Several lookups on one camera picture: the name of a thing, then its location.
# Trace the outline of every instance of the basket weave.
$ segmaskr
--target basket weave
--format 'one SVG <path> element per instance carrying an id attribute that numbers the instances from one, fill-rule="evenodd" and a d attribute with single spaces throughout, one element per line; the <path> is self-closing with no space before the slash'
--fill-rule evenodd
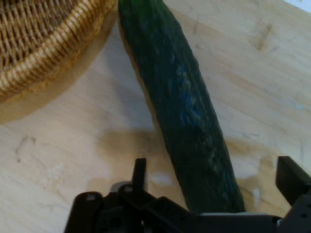
<path id="1" fill-rule="evenodd" d="M 0 102 L 71 67 L 115 0 L 0 0 Z"/>

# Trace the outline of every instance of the black plastic part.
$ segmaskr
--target black plastic part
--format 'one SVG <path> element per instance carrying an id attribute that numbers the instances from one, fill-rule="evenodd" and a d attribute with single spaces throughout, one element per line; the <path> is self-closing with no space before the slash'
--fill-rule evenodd
<path id="1" fill-rule="evenodd" d="M 199 232 L 276 233 L 279 219 L 281 218 L 269 215 L 202 216 L 199 218 Z"/>
<path id="2" fill-rule="evenodd" d="M 97 192 L 78 195 L 73 202 L 64 233 L 91 233 L 96 212 L 102 202 L 103 197 Z"/>
<path id="3" fill-rule="evenodd" d="M 280 233 L 311 233 L 311 195 L 302 195 L 285 216 Z"/>
<path id="4" fill-rule="evenodd" d="M 137 159 L 131 184 L 102 197 L 78 195 L 64 233 L 311 233 L 311 179 L 290 157 L 279 157 L 276 184 L 293 204 L 284 219 L 270 215 L 195 216 L 168 198 L 144 191 L 146 160 Z"/>
<path id="5" fill-rule="evenodd" d="M 134 192 L 140 192 L 144 190 L 145 173 L 146 173 L 146 159 L 145 158 L 136 159 L 132 177 L 132 185 Z"/>
<path id="6" fill-rule="evenodd" d="M 276 186 L 290 205 L 311 187 L 311 177 L 289 156 L 277 162 Z"/>

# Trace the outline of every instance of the wood grain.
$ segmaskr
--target wood grain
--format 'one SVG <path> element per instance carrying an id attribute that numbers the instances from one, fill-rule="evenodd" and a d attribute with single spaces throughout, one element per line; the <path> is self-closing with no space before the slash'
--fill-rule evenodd
<path id="1" fill-rule="evenodd" d="M 251 212 L 283 216 L 276 159 L 311 172 L 310 14 L 281 0 L 167 0 L 197 57 Z M 147 157 L 148 191 L 184 205 L 124 48 L 117 13 L 48 88 L 0 106 L 0 225 L 62 232 L 72 201 L 104 195 Z"/>

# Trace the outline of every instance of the cucumber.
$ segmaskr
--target cucumber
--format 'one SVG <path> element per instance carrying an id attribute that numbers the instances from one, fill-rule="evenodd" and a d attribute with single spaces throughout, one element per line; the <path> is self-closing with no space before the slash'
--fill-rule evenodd
<path id="1" fill-rule="evenodd" d="M 179 22 L 162 0 L 119 0 L 119 15 L 188 209 L 244 212 L 222 130 Z"/>

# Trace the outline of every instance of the green cucumber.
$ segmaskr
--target green cucumber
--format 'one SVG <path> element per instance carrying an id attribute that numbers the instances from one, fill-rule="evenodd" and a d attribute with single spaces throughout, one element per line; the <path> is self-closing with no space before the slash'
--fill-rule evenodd
<path id="1" fill-rule="evenodd" d="M 121 29 L 193 213 L 244 212 L 199 64 L 162 0 L 119 0 Z"/>

